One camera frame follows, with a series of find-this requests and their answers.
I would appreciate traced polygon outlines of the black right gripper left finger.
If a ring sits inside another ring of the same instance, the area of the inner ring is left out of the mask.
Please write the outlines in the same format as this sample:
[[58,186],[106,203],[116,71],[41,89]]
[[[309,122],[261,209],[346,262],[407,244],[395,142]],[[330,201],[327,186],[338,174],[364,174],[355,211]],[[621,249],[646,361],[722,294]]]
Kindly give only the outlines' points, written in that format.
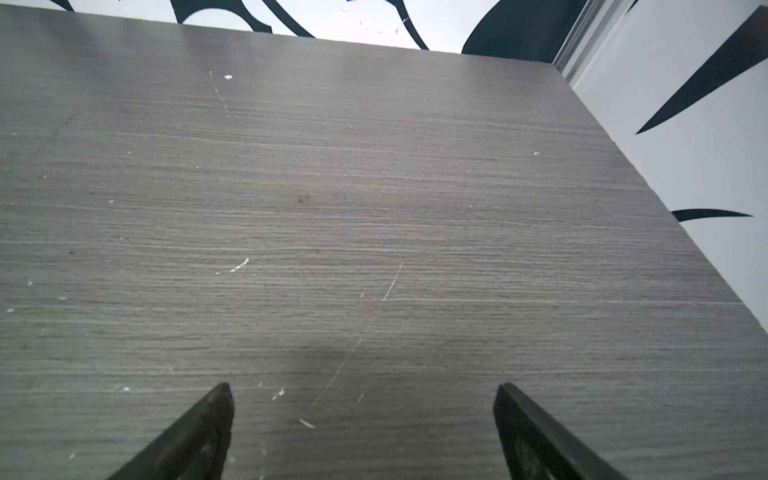
[[112,479],[219,479],[231,443],[235,404],[222,382],[164,430]]

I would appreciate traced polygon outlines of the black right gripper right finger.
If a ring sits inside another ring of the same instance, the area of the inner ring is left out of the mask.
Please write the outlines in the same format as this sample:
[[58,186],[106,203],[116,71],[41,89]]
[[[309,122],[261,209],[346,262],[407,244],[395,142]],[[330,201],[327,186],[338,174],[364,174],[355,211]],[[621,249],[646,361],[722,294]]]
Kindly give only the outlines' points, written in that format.
[[493,415],[513,479],[624,477],[512,383],[498,387]]

